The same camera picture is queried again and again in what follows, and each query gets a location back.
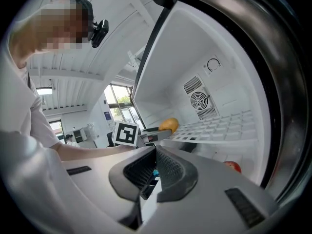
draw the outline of blue object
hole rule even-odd
[[[158,170],[155,169],[155,170],[153,171],[153,175],[154,175],[154,176],[158,176],[158,175],[159,175]]]
[[[105,115],[106,120],[111,120],[112,119],[112,117],[111,117],[109,112],[104,112],[104,115]]]

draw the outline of wire shelf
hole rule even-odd
[[[257,141],[251,110],[226,117],[214,117],[198,123],[179,126],[168,139],[191,143],[229,143]]]

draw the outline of black slot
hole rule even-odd
[[[71,175],[75,175],[75,174],[81,174],[81,173],[84,173],[84,172],[89,171],[89,170],[92,170],[92,169],[88,166],[81,166],[81,167],[77,167],[77,168],[68,169],[67,173],[69,176],[71,176]]]
[[[242,194],[238,188],[231,188],[225,191],[230,201],[247,224],[249,228],[261,223],[264,216],[256,209],[256,207]]]

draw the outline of person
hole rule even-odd
[[[90,151],[61,143],[42,112],[41,98],[26,70],[26,62],[34,54],[80,48],[89,42],[93,18],[92,4],[87,0],[51,0],[12,25],[0,52],[0,131],[33,136],[44,147],[57,151],[61,160],[101,157],[133,149],[120,145]]]
[[[73,141],[73,135],[66,135],[65,140],[67,145],[80,147],[77,142]]]

